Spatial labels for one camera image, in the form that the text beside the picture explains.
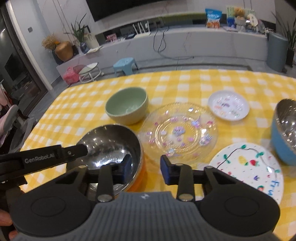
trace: yellow checkered tablecloth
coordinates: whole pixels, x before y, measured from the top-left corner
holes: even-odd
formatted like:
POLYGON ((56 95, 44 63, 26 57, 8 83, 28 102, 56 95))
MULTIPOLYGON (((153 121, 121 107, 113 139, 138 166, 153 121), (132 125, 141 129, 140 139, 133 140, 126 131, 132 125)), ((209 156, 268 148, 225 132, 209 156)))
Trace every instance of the yellow checkered tablecloth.
MULTIPOLYGON (((232 70, 188 70, 135 74, 71 87, 63 91, 45 112, 26 140, 22 150, 61 144, 75 145, 91 129, 113 123, 104 111, 107 99, 129 86, 145 88, 149 96, 148 111, 171 102, 194 102, 207 105, 209 96, 226 89, 243 95, 250 105, 248 116, 238 122, 216 119, 219 137, 206 162, 222 148, 234 142, 253 142, 265 147, 270 142, 270 125, 276 103, 283 98, 296 98, 296 79, 261 72, 232 70)), ((131 125, 138 132, 142 122, 131 125)), ((139 191, 170 190, 159 166, 147 156, 147 176, 139 191)), ((296 169, 280 162, 284 173, 284 196, 280 204, 281 217, 274 230, 282 240, 296 233, 296 169)), ((29 191, 65 172, 65 164, 26 176, 29 191)), ((196 185, 197 198, 202 196, 196 185)))

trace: black power cord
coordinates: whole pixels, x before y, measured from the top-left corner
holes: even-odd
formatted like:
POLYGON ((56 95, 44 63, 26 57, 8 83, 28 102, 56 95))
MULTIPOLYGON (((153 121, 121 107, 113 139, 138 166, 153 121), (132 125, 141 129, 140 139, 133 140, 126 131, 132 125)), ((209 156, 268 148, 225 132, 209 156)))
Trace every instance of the black power cord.
POLYGON ((173 58, 173 57, 165 56, 165 55, 163 55, 163 54, 161 53, 161 52, 163 52, 163 51, 165 50, 165 48, 166 48, 166 46, 167 46, 164 37, 165 37, 165 32, 167 32, 167 31, 170 29, 170 26, 168 27, 168 29, 166 29, 166 30, 163 31, 163 37, 162 37, 162 39, 161 39, 161 42, 160 42, 159 48, 158 48, 158 50, 156 50, 155 47, 154 47, 154 45, 155 45, 155 36, 156 36, 156 34, 158 33, 158 26, 156 25, 156 27, 157 27, 157 30, 156 30, 156 33, 154 34, 154 38, 153 38, 153 50, 154 50, 154 52, 158 53, 160 56, 162 56, 162 57, 164 57, 164 58, 173 59, 173 60, 182 60, 182 59, 191 59, 191 58, 194 58, 194 57, 173 58), (161 45, 162 45, 163 42, 164 42, 164 44, 165 44, 165 47, 164 47, 163 49, 160 50, 160 47, 161 47, 161 45))

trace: door frame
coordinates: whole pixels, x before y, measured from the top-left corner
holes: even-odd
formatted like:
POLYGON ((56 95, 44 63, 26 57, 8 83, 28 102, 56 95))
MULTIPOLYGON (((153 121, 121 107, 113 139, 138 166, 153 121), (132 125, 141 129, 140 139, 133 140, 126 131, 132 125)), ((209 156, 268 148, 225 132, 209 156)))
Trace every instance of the door frame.
POLYGON ((33 81, 35 82, 35 84, 40 88, 40 93, 33 99, 33 101, 28 105, 28 107, 23 111, 24 115, 28 115, 31 110, 39 103, 39 101, 41 100, 41 98, 47 93, 47 88, 45 87, 45 85, 43 84, 42 80, 40 79, 39 75, 37 74, 36 70, 34 69, 33 65, 31 64, 29 58, 27 57, 21 43, 20 40, 17 37, 17 34, 14 30, 13 24, 11 22, 8 10, 6 8, 6 5, 3 5, 1 8, 1 14, 4 20, 4 23, 7 27, 7 31, 9 33, 9 36, 11 38, 11 41, 19 55, 19 57, 21 58, 21 60, 23 61, 25 67, 27 68, 28 72, 30 73, 30 75, 33 78, 33 81))

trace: stool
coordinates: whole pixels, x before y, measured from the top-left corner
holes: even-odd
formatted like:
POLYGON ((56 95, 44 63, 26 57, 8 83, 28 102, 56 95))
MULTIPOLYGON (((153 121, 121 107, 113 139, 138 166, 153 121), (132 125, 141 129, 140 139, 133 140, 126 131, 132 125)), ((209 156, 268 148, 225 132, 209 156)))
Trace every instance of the stool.
POLYGON ((81 83, 87 83, 90 81, 94 81, 94 79, 96 79, 98 76, 103 76, 104 73, 100 70, 98 63, 92 63, 92 64, 88 64, 88 65, 77 65, 75 67, 73 67, 73 71, 77 74, 79 74, 79 80, 81 83), (97 69, 99 71, 99 73, 93 77, 91 75, 91 71, 94 71, 95 69, 97 69))
POLYGON ((134 58, 122 58, 120 60, 118 60, 114 65, 113 65, 113 69, 114 69, 114 74, 117 77, 117 71, 118 70, 122 70, 125 75, 131 75, 133 74, 133 70, 131 68, 131 66, 135 64, 135 66, 137 67, 137 69, 139 69, 137 63, 135 62, 134 58))

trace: chips bag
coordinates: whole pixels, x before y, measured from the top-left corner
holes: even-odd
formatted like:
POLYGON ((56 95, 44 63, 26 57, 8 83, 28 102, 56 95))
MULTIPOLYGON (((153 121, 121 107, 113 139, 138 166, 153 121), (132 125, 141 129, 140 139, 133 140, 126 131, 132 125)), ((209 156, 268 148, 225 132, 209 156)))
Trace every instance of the chips bag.
POLYGON ((209 9, 209 8, 206 8, 205 12, 207 14, 207 27, 208 28, 219 28, 222 12, 219 10, 209 9))

